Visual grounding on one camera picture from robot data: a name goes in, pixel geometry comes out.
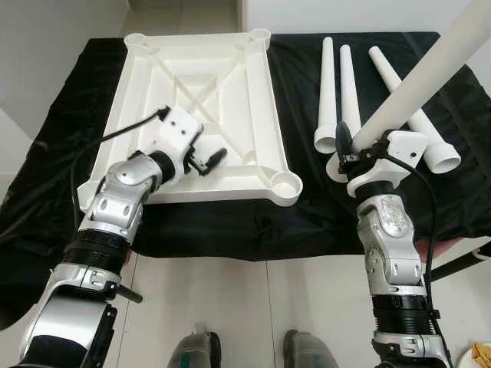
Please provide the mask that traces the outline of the black table cloth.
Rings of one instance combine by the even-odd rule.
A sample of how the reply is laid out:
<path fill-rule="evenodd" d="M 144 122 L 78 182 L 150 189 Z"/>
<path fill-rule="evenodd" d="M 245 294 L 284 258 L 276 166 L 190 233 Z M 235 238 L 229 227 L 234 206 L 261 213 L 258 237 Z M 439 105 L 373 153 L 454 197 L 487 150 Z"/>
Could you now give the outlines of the black table cloth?
<path fill-rule="evenodd" d="M 285 157 L 304 182 L 298 202 L 289 207 L 265 199 L 150 205 L 134 252 L 246 261 L 361 253 L 357 204 L 328 178 L 328 158 L 312 146 L 322 40 L 322 34 L 277 34 L 267 53 Z M 0 330 L 38 301 L 74 234 L 69 185 L 89 176 L 95 157 L 76 150 L 102 136 L 126 53 L 123 39 L 88 40 L 7 190 L 0 206 Z M 490 102 L 476 74 L 463 67 L 424 106 L 462 157 L 453 171 L 427 178 L 437 196 L 440 241 L 488 235 L 482 189 L 491 158 Z"/>

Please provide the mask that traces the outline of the white plastic table top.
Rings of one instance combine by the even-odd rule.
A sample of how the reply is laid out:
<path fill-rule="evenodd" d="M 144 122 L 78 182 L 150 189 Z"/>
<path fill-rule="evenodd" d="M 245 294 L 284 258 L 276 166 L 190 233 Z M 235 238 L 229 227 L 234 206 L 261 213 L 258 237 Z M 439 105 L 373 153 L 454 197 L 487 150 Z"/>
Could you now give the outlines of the white plastic table top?
<path fill-rule="evenodd" d="M 112 133 L 161 107 L 179 107 L 203 125 L 194 153 L 207 160 L 224 148 L 213 172 L 166 183 L 151 204 L 267 199 L 297 202 L 304 183 L 288 167 L 268 67 L 271 35 L 129 34 L 127 56 L 107 119 Z"/>

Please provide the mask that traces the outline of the white round fan base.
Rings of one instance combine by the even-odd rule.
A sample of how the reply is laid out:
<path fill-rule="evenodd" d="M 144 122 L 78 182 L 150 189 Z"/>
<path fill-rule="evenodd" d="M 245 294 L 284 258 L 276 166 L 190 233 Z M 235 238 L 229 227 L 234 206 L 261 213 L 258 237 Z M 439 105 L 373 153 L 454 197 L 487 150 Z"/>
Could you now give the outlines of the white round fan base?
<path fill-rule="evenodd" d="M 462 354 L 460 354 L 459 361 L 456 362 L 456 368 L 464 368 L 464 360 L 466 360 L 466 358 L 469 357 L 469 350 L 474 343 L 484 343 L 484 341 L 473 341 L 473 343 L 471 343 L 470 346 L 467 347 Z"/>

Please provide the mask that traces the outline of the robot right leg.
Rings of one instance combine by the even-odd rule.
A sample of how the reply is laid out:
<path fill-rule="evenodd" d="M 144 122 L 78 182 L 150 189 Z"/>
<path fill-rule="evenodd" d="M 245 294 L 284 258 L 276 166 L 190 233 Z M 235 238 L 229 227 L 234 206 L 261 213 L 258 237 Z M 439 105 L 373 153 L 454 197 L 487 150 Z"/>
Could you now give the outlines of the robot right leg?
<path fill-rule="evenodd" d="M 339 368 L 330 348 L 309 332 L 288 330 L 282 350 L 284 368 Z"/>

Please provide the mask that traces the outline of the white plastic table leg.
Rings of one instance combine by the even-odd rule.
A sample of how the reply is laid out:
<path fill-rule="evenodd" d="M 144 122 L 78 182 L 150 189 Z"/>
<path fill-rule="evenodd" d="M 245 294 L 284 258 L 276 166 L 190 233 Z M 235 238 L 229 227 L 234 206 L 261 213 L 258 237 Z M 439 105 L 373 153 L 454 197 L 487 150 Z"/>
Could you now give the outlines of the white plastic table leg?
<path fill-rule="evenodd" d="M 315 149 L 323 154 L 336 151 L 338 108 L 336 78 L 334 78 L 334 43 L 330 36 L 322 40 L 321 76 L 318 95 Z"/>
<path fill-rule="evenodd" d="M 388 90 L 394 92 L 402 84 L 402 78 L 399 77 L 399 74 L 378 46 L 369 48 L 368 55 L 371 56 L 372 63 Z M 413 132 L 422 133 L 428 138 L 427 148 L 425 148 L 422 158 L 433 174 L 451 172 L 462 162 L 456 148 L 451 143 L 446 143 L 436 127 L 433 126 L 432 120 L 421 108 L 408 118 L 407 123 Z"/>
<path fill-rule="evenodd" d="M 466 61 L 490 38 L 491 0 L 471 0 L 444 34 L 422 56 L 420 62 L 402 80 L 402 84 L 381 104 L 354 138 L 355 150 L 364 150 L 387 130 L 413 132 L 407 120 L 422 109 L 425 102 L 464 67 Z M 341 158 L 334 155 L 326 166 L 334 182 L 348 184 L 341 172 Z"/>
<path fill-rule="evenodd" d="M 351 46 L 343 44 L 339 48 L 340 77 L 341 77 L 341 120 L 348 132 L 348 154 L 357 151 L 354 138 L 361 129 L 361 113 L 359 113 L 357 83 L 355 83 L 353 55 Z"/>

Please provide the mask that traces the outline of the yellow cloth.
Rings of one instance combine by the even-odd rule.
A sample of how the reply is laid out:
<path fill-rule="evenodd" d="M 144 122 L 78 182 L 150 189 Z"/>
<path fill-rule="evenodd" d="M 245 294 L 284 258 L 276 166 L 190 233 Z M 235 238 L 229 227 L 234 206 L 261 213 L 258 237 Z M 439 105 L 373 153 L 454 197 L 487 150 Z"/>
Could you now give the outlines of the yellow cloth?
<path fill-rule="evenodd" d="M 469 357 L 464 360 L 464 368 L 491 368 L 491 346 L 488 343 L 474 343 Z"/>

